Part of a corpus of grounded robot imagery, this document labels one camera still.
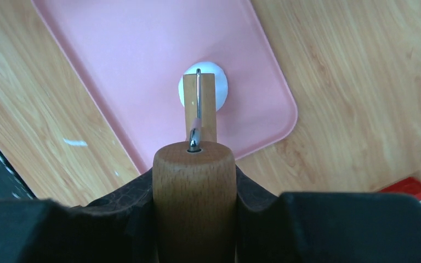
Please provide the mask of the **white dough ball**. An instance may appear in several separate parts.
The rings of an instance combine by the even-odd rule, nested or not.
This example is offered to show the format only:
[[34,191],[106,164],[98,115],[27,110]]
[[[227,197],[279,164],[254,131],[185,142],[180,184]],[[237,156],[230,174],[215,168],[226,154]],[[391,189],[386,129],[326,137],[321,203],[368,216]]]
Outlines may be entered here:
[[196,74],[197,70],[200,69],[201,74],[214,74],[215,80],[215,107],[218,112],[224,105],[228,95],[228,81],[224,70],[211,61],[200,61],[193,64],[190,68],[185,71],[185,75]]

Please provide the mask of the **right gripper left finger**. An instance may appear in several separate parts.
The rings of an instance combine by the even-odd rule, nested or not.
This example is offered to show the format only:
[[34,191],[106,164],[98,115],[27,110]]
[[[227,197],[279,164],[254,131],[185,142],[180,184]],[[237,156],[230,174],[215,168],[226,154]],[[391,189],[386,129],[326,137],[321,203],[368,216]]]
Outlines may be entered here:
[[85,206],[0,200],[0,262],[154,262],[152,172]]

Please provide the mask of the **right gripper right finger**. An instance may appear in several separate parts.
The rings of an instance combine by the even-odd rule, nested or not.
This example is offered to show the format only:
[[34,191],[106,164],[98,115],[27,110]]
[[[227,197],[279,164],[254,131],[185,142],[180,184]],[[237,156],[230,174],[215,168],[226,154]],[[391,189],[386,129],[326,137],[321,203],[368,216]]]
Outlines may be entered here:
[[236,171],[239,262],[421,262],[421,203],[403,193],[284,192]]

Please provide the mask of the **wooden double-ended roller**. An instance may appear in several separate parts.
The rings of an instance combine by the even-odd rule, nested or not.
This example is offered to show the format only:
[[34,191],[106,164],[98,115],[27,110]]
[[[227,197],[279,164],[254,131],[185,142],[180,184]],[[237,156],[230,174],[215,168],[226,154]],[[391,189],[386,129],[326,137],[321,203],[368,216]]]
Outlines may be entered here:
[[183,76],[187,139],[159,149],[152,191],[159,262],[234,262],[236,164],[217,141],[215,77]]

